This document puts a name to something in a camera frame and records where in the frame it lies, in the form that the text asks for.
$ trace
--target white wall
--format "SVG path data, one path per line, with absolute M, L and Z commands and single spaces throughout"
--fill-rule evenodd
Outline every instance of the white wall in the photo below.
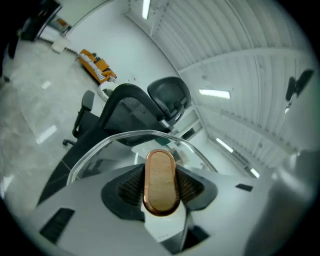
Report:
M 157 79 L 178 77 L 157 45 L 122 15 L 127 7 L 128 4 L 116 0 L 88 15 L 68 34 L 71 48 L 97 53 L 117 74 L 118 84 L 130 81 L 147 91 L 148 85 Z
M 243 171 L 235 166 L 218 149 L 216 149 L 209 140 L 205 130 L 199 132 L 189 141 L 194 145 L 216 168 L 218 173 L 236 177 L 245 177 Z
M 107 0 L 58 0 L 62 9 L 57 15 L 74 26 L 83 16 Z

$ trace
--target black slot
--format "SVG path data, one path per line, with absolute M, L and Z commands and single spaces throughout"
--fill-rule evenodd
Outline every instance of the black slot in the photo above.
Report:
M 60 208 L 40 230 L 40 234 L 51 243 L 56 244 L 74 213 L 74 210 Z
M 208 237 L 209 235 L 199 226 L 195 226 L 193 229 L 188 229 L 182 251 L 196 246 Z
M 241 189 L 241 190 L 248 191 L 248 192 L 251 192 L 251 190 L 254 188 L 253 186 L 249 186 L 249 185 L 245 185 L 245 184 L 238 184 L 235 187 L 238 189 Z

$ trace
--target ceiling panel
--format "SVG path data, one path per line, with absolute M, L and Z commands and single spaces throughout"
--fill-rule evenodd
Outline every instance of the ceiling panel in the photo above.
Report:
M 144 20 L 143 1 L 129 2 L 127 16 L 186 82 L 209 137 L 267 167 L 295 151 L 284 115 L 288 81 L 318 64 L 285 10 L 268 0 L 158 0 Z M 199 89 L 229 91 L 231 99 Z

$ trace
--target chair backrest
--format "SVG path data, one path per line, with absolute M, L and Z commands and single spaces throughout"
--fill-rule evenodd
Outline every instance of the chair backrest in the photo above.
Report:
M 191 105 L 191 94 L 179 77 L 165 77 L 151 83 L 147 91 L 165 115 L 165 120 L 174 125 Z
M 139 130 L 156 130 L 168 133 L 161 120 L 165 118 L 153 100 L 138 86 L 125 83 L 114 89 L 107 100 L 98 126 L 109 135 Z M 135 146 L 153 140 L 154 136 L 134 136 L 121 143 Z

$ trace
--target chair headrest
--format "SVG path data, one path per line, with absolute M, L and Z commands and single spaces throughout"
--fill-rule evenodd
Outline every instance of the chair headrest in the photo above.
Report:
M 190 91 L 179 77 L 158 79 L 148 86 L 147 91 L 170 125 L 177 123 L 184 111 L 191 106 Z

